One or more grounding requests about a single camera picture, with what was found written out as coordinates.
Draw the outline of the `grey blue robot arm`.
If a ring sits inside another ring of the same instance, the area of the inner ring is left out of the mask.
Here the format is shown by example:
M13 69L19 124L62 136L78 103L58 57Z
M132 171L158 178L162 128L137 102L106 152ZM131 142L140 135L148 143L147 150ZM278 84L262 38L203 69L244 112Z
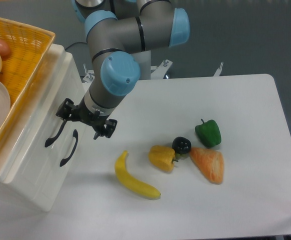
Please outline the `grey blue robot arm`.
M74 0L72 6L84 24L94 80L79 104L66 98L56 115L64 122L91 126L96 137L110 138L117 121L114 109L135 87L141 68L133 55L184 44L190 21L183 8L169 0L138 0L138 15L118 18L101 0Z

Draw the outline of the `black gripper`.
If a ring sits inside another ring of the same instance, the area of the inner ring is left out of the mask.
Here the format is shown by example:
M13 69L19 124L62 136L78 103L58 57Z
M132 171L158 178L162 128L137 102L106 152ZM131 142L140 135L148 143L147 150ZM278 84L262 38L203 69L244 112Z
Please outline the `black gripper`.
M101 116L100 110L93 112L88 110L84 100L81 100L78 105L75 105L70 98L66 98L58 107L55 115L62 119L63 126L71 121L81 122L92 127L95 131L93 136L94 140L98 137L110 138L118 124L118 121L115 119L108 119L108 116Z

